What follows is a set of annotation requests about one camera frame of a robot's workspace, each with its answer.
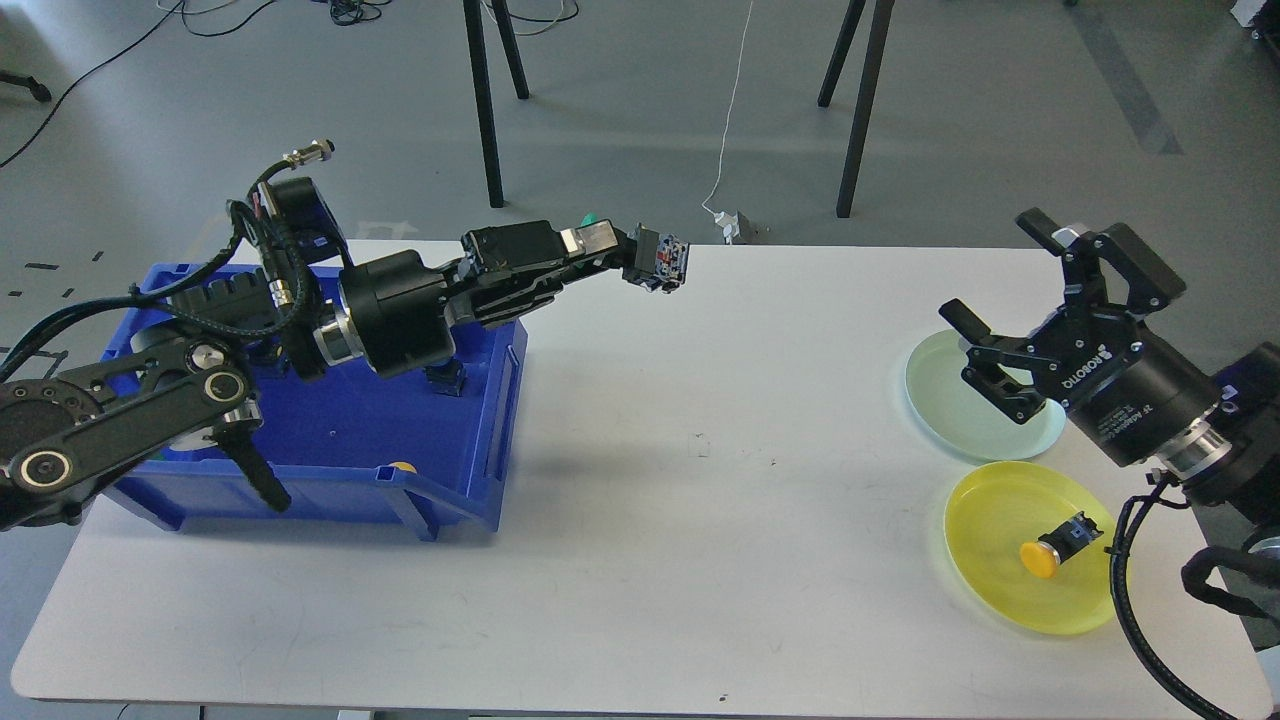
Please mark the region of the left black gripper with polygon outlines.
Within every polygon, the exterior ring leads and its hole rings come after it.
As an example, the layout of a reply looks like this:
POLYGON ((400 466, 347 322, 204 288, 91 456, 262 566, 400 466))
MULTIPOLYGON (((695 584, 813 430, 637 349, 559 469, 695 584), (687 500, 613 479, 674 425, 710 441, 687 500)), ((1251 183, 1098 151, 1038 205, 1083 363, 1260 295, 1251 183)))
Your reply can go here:
POLYGON ((362 359, 381 378, 447 364, 451 325, 494 329, 550 304, 591 269, 631 263, 631 238, 608 220, 558 231, 549 222, 466 233, 460 283, 402 250, 339 269, 338 293, 320 315, 320 356, 329 366, 362 359))

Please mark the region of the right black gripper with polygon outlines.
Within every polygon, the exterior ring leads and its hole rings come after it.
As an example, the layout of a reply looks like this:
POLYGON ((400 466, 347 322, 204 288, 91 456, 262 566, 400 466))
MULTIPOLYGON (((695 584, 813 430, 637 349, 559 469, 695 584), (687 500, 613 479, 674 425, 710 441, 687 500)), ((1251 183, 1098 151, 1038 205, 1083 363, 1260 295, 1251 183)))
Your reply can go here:
POLYGON ((1146 322, 1185 281, 1125 223, 1060 225, 1038 208, 1015 223, 1060 260, 1062 302, 1028 337, 993 333, 959 299, 940 306, 966 342, 961 378, 1019 425, 1062 404, 1119 466, 1175 454, 1220 400, 1213 380, 1146 322))

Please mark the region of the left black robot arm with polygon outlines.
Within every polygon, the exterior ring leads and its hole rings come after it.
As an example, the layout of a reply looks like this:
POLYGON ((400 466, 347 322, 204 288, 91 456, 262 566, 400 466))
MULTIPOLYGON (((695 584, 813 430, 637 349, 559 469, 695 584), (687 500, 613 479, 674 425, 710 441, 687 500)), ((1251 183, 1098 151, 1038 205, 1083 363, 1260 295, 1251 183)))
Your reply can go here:
POLYGON ((291 496, 252 441, 261 425, 252 364, 287 363, 314 380, 362 359, 383 378, 424 370, 435 392, 457 395, 457 325, 504 325, 611 269, 646 290, 685 281, 684 243, 608 220, 470 231, 463 255, 440 266, 413 251, 357 264, 314 182, 278 179, 333 152, 319 138, 268 167, 227 204, 228 245, 179 281, 63 307, 15 343, 3 361, 4 530, 79 523, 105 489, 186 438, 220 448, 265 505, 285 511, 291 496), (61 332, 115 310, 166 320, 123 357, 15 378, 61 332))

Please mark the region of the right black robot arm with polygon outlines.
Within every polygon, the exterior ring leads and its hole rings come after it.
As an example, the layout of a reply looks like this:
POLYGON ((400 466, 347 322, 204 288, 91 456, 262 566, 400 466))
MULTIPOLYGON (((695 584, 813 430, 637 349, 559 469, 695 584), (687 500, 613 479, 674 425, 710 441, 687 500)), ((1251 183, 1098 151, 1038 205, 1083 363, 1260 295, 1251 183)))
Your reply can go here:
POLYGON ((1062 301, 1025 336, 995 333, 954 299, 940 315, 960 334, 961 378, 1016 424, 1059 405, 1120 468, 1155 461, 1149 491, 1125 501, 1107 547, 1107 588, 1126 642, 1178 703, 1203 719, 1228 712, 1188 685, 1138 623, 1129 564, 1149 511, 1229 507, 1245 529, 1208 542, 1180 570, 1194 600, 1277 623, 1279 355, 1263 342, 1213 374, 1156 334, 1148 318, 1185 281, 1124 223, 1065 225, 1038 208, 1016 225, 1062 269, 1062 301))

